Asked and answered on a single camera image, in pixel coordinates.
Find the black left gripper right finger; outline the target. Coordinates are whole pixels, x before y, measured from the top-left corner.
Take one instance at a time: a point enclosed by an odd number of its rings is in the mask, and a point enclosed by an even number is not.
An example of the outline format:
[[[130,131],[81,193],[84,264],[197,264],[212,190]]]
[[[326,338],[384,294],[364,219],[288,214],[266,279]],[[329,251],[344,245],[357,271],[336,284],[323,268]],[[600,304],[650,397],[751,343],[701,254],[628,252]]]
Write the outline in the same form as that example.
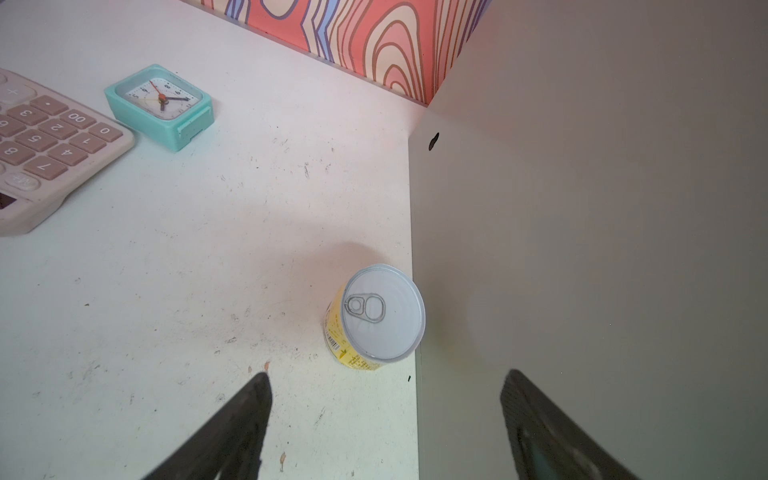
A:
[[[634,479],[526,375],[506,375],[500,403],[520,479]]]

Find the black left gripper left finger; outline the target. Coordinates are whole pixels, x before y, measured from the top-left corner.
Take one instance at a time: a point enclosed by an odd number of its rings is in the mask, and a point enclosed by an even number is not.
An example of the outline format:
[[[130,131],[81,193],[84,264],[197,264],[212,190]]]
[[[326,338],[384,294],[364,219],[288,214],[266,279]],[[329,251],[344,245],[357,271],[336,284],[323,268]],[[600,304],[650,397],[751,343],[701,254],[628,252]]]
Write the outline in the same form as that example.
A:
[[[148,479],[256,479],[273,401],[259,372]]]

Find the pale tin can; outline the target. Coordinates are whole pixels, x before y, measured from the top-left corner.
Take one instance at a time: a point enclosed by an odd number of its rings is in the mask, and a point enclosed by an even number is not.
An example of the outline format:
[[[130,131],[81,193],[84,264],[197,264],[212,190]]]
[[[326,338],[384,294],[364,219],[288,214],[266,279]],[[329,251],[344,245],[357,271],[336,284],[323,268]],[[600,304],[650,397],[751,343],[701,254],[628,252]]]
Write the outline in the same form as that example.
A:
[[[415,283],[402,271],[375,264],[356,272],[330,302],[324,336],[342,365],[375,371],[419,346],[426,310]]]

